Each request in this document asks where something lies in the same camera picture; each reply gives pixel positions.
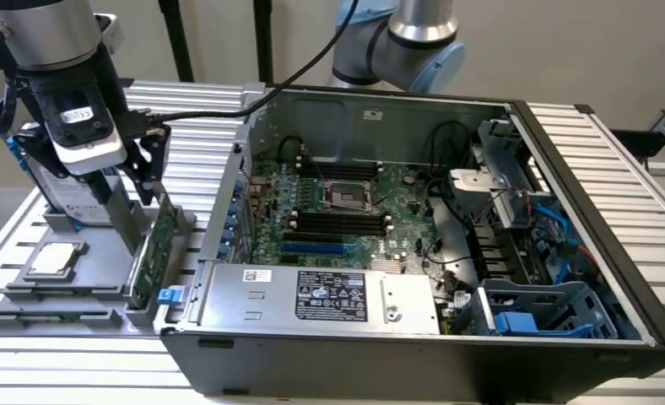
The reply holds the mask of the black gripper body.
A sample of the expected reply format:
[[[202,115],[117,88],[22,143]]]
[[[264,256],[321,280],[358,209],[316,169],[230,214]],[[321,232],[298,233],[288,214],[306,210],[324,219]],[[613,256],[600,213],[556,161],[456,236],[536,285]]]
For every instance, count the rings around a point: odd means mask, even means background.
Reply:
[[[125,162],[124,140],[142,136],[142,113],[129,107],[105,46],[76,66],[46,71],[21,68],[15,90],[37,125],[21,132],[46,132],[66,148],[114,141],[114,164]]]

